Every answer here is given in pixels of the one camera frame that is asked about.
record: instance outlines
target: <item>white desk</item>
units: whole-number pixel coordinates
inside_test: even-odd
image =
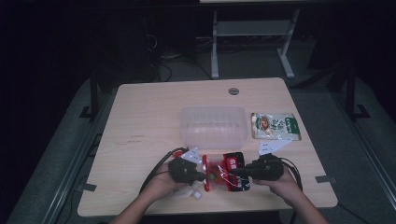
[[[239,94],[228,93],[237,88]],[[240,105],[250,113],[293,113],[302,141],[294,141],[275,153],[293,161],[300,170],[304,192],[317,207],[333,207],[337,199],[330,183],[317,183],[326,175],[309,139],[289,91],[280,78],[255,78],[173,83],[122,85],[110,112],[94,160],[88,184],[78,207],[83,217],[117,215],[137,195],[155,164],[170,150],[184,147],[179,136],[180,112],[187,105]],[[251,130],[243,148],[246,163],[259,158],[259,139]],[[219,154],[224,150],[202,150]],[[190,214],[208,212],[262,211],[289,208],[267,187],[252,185],[249,191],[205,192],[200,200],[165,198],[153,204],[147,214]]]

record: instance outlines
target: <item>green and white food package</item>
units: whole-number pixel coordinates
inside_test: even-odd
[[[291,113],[251,114],[253,138],[301,140],[296,118]]]

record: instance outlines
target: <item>clear plastic box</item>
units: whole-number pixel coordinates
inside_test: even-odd
[[[242,106],[186,106],[181,111],[180,137],[186,147],[240,149],[248,137]]]

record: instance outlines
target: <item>hand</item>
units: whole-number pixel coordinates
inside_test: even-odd
[[[253,179],[253,183],[270,187],[271,192],[281,197],[289,206],[293,206],[296,200],[304,197],[288,167],[283,166],[283,175],[277,181]]]
[[[148,182],[141,194],[147,194],[152,201],[160,200],[175,189],[187,186],[185,183],[176,183],[168,173],[168,163],[164,163],[157,174]]]

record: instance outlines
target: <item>person's left hand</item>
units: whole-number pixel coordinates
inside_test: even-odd
[[[168,162],[164,163],[157,174],[148,182],[142,194],[147,194],[152,201],[160,200],[175,189],[181,189],[188,184],[176,183],[169,175]]]

